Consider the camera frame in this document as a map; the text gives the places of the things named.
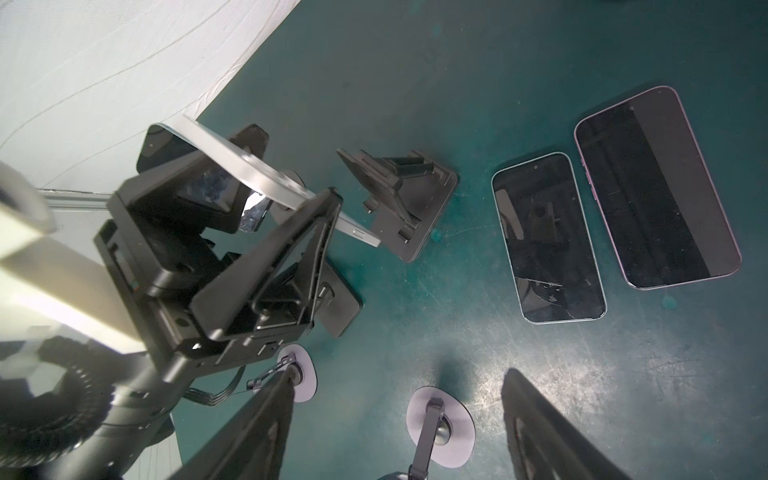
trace cracked phone screen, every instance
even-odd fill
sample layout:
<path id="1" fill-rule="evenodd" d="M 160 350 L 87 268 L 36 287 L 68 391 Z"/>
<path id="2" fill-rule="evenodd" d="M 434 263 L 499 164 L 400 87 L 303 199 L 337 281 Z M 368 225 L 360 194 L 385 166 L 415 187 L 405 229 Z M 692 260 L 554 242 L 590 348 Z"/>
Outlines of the cracked phone screen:
<path id="1" fill-rule="evenodd" d="M 534 323 L 600 318 L 605 297 L 568 157 L 505 168 L 492 183 L 523 316 Z"/>

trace teal surface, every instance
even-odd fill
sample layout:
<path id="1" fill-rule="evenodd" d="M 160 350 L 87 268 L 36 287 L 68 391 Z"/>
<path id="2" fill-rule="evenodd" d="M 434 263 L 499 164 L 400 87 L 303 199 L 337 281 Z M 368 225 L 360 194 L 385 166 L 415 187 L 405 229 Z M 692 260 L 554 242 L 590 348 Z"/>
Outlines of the teal surface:
<path id="1" fill-rule="evenodd" d="M 633 478 L 768 478 L 766 13 L 763 0 L 303 0 L 202 123 L 221 134 L 263 127 L 268 163 L 314 191 L 338 187 L 366 224 L 366 192 L 336 148 L 422 149 L 461 180 L 414 263 L 333 236 L 329 256 L 365 306 L 341 339 L 318 326 L 300 342 L 319 387 L 294 410 L 281 478 L 406 470 L 406 406 L 424 385 L 461 400 L 477 428 L 469 462 L 433 463 L 430 478 L 514 478 L 499 399 L 510 367 Z M 731 277 L 640 292 L 621 276 L 573 129 L 649 84 L 682 98 L 743 253 Z M 574 162 L 607 297 L 600 320 L 534 326 L 520 313 L 490 181 L 542 150 Z M 212 237 L 244 251 L 272 226 Z M 182 401 L 182 458 L 248 395 L 216 408 Z"/>

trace phone screen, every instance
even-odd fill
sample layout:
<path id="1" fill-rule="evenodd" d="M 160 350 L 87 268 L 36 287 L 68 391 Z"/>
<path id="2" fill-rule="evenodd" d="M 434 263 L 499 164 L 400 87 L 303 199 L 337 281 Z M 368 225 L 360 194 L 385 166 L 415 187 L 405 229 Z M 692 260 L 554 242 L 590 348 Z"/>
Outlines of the phone screen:
<path id="1" fill-rule="evenodd" d="M 585 118 L 575 137 L 630 285 L 650 289 L 738 270 L 739 249 L 672 88 Z"/>
<path id="2" fill-rule="evenodd" d="M 144 137 L 136 171 L 142 173 L 158 165 L 178 160 L 187 155 L 204 157 L 195 146 L 161 125 L 153 124 Z M 182 185 L 176 194 L 202 207 L 229 213 L 240 187 L 240 182 L 219 165 L 211 166 L 198 178 Z"/>
<path id="3" fill-rule="evenodd" d="M 534 323 L 600 318 L 605 297 L 568 156 L 505 168 L 492 184 L 523 316 Z"/>

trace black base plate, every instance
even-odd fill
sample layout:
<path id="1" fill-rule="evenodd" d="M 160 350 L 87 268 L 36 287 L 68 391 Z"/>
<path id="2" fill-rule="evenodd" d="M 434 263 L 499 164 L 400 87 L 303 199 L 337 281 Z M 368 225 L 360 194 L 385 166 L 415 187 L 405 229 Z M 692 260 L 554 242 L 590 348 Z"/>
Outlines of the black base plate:
<path id="1" fill-rule="evenodd" d="M 423 157 L 435 164 L 435 172 L 432 175 L 406 178 L 400 187 L 402 202 L 421 222 L 411 240 L 406 243 L 399 235 L 404 226 L 402 220 L 386 208 L 378 208 L 370 230 L 403 262 L 411 263 L 422 251 L 429 239 L 429 233 L 453 195 L 458 185 L 458 175 L 419 151 L 412 151 L 408 156 Z"/>
<path id="2" fill-rule="evenodd" d="M 330 288 L 326 295 L 332 296 L 319 300 L 315 320 L 322 323 L 333 338 L 339 338 L 360 312 L 362 301 L 328 259 L 320 273 L 318 292 L 322 292 L 323 288 Z"/>

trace phone frame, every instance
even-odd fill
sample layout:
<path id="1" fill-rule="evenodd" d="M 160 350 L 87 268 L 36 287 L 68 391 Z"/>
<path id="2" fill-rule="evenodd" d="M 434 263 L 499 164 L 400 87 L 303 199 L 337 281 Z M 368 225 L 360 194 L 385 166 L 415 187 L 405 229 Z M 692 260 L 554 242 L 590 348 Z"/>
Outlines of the phone frame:
<path id="1" fill-rule="evenodd" d="M 659 286 L 637 286 L 634 285 L 629 279 L 627 278 L 627 271 L 624 268 L 623 263 L 621 262 L 621 257 L 619 256 L 619 250 L 616 248 L 616 242 L 614 242 L 614 235 L 613 232 L 611 232 L 611 227 L 608 225 L 608 220 L 605 218 L 605 212 L 603 211 L 603 206 L 600 204 L 600 199 L 598 198 L 597 192 L 594 191 L 594 186 L 592 185 L 592 176 L 589 174 L 589 168 L 587 167 L 587 162 L 584 161 L 584 153 L 581 151 L 581 145 L 578 143 L 578 137 L 576 136 L 576 132 L 578 131 L 579 126 L 584 123 L 585 121 L 589 120 L 590 118 L 599 115 L 603 113 L 604 111 L 608 111 L 612 108 L 616 108 L 618 105 L 621 105 L 623 103 L 627 103 L 628 101 L 632 100 L 633 98 L 640 97 L 641 95 L 645 95 L 649 91 L 656 90 L 658 88 L 668 88 L 672 90 L 672 93 L 674 93 L 675 98 L 677 99 L 677 104 L 680 105 L 680 111 L 683 112 L 683 117 L 685 118 L 685 124 L 688 126 L 688 131 L 690 132 L 691 138 L 694 140 L 694 145 L 696 145 L 696 151 L 699 154 L 699 158 L 701 159 L 701 164 L 704 167 L 704 171 L 707 173 L 707 178 L 710 181 L 710 185 L 712 185 L 712 191 L 715 193 L 715 198 L 717 199 L 717 204 L 720 206 L 720 211 L 723 213 L 723 218 L 725 219 L 725 224 L 728 226 L 728 233 L 730 233 L 730 239 L 733 241 L 733 245 L 736 246 L 736 252 L 739 254 L 739 265 L 736 267 L 736 269 L 733 270 L 733 272 L 725 273 L 723 275 L 716 275 L 716 276 L 708 276 L 707 278 L 700 278 L 698 280 L 689 280 L 687 282 L 680 282 L 680 283 L 670 283 L 668 285 L 659 285 Z M 723 202 L 720 200 L 720 195 L 717 193 L 717 189 L 715 188 L 715 183 L 712 181 L 712 175 L 710 174 L 710 169 L 707 168 L 707 162 L 704 160 L 704 156 L 701 154 L 701 148 L 699 147 L 699 141 L 696 140 L 696 135 L 694 135 L 694 130 L 690 126 L 690 121 L 688 121 L 688 115 L 685 113 L 685 108 L 683 107 L 683 102 L 680 99 L 680 95 L 677 93 L 677 90 L 672 88 L 669 85 L 657 85 L 655 87 L 648 88 L 647 90 L 643 90 L 639 94 L 632 95 L 629 98 L 625 98 L 622 101 L 619 101 L 610 107 L 603 108 L 600 111 L 597 111 L 591 115 L 588 115 L 587 117 L 582 118 L 574 128 L 574 141 L 576 142 L 576 148 L 578 149 L 579 158 L 581 159 L 581 165 L 584 166 L 584 170 L 587 172 L 587 182 L 589 182 L 589 188 L 592 190 L 592 197 L 594 198 L 594 201 L 598 203 L 598 209 L 600 210 L 600 215 L 603 217 L 603 223 L 605 223 L 605 228 L 608 230 L 608 237 L 611 239 L 611 245 L 614 248 L 614 253 L 616 253 L 616 258 L 619 262 L 619 268 L 621 268 L 621 275 L 624 277 L 624 281 L 627 282 L 629 286 L 631 286 L 634 289 L 637 290 L 656 290 L 660 288 L 668 288 L 669 286 L 677 286 L 677 285 L 687 285 L 688 283 L 696 283 L 696 282 L 703 282 L 706 280 L 714 280 L 716 278 L 724 278 L 726 276 L 731 276 L 734 273 L 738 272 L 741 268 L 741 263 L 743 261 L 743 258 L 741 256 L 741 249 L 739 248 L 738 242 L 736 242 L 736 237 L 733 235 L 733 229 L 730 226 L 730 221 L 728 221 L 728 216 L 725 213 L 725 209 L 723 208 Z"/>
<path id="2" fill-rule="evenodd" d="M 587 225 L 587 217 L 584 215 L 584 204 L 581 202 L 581 193 L 578 191 L 578 182 L 576 181 L 576 172 L 574 171 L 573 162 L 571 161 L 571 158 L 568 156 L 568 154 L 566 154 L 565 152 L 562 152 L 562 151 L 553 151 L 551 153 L 540 155 L 540 156 L 538 156 L 536 158 L 532 158 L 531 160 L 526 160 L 526 161 L 521 162 L 519 164 L 515 164 L 515 165 L 512 165 L 510 167 L 502 168 L 501 170 L 499 170 L 498 172 L 493 174 L 493 177 L 491 177 L 491 192 L 493 193 L 493 204 L 496 207 L 496 214 L 498 215 L 498 225 L 502 229 L 502 238 L 503 238 L 503 236 L 504 236 L 504 221 L 502 220 L 501 211 L 498 208 L 498 201 L 496 201 L 496 190 L 493 187 L 493 182 L 494 182 L 494 179 L 496 178 L 496 175 L 500 174 L 503 171 L 511 170 L 512 168 L 520 167 L 521 165 L 530 164 L 531 162 L 534 162 L 536 160 L 540 160 L 542 158 L 550 157 L 551 155 L 562 155 L 563 157 L 565 157 L 566 160 L 568 160 L 568 166 L 571 168 L 571 178 L 573 179 L 574 186 L 576 187 L 576 197 L 578 198 L 578 206 L 579 206 L 579 209 L 581 210 L 581 219 L 584 221 L 584 229 L 587 231 L 587 240 L 589 240 L 589 248 L 590 248 L 590 250 L 592 252 L 592 259 L 594 260 L 594 269 L 598 272 L 598 282 L 600 283 L 600 293 L 603 296 L 604 308 L 603 308 L 603 313 L 600 316 L 596 316 L 595 318 L 564 319 L 564 320 L 552 320 L 552 321 L 549 321 L 549 322 L 534 322 L 533 320 L 531 320 L 531 319 L 529 319 L 528 317 L 525 316 L 525 312 L 523 311 L 522 301 L 520 300 L 520 292 L 518 291 L 518 284 L 517 284 L 517 281 L 515 280 L 515 295 L 518 298 L 518 305 L 520 307 L 520 313 L 523 315 L 523 318 L 525 319 L 525 321 L 527 321 L 528 323 L 532 323 L 534 325 L 548 325 L 550 323 L 588 322 L 588 321 L 591 321 L 591 320 L 601 319 L 601 318 L 603 318 L 605 316 L 605 313 L 608 312 L 608 302 L 605 299 L 605 288 L 603 288 L 603 278 L 600 275 L 600 267 L 598 266 L 598 258 L 594 254 L 594 245 L 592 244 L 592 235 L 589 234 L 589 226 Z M 512 271 L 512 276 L 516 279 L 517 277 L 515 276 L 515 268 L 512 266 L 512 258 L 509 256 L 509 248 L 507 247 L 506 242 L 504 244 L 504 251 L 507 253 L 507 261 L 509 262 L 509 269 L 510 269 L 510 271 Z"/>

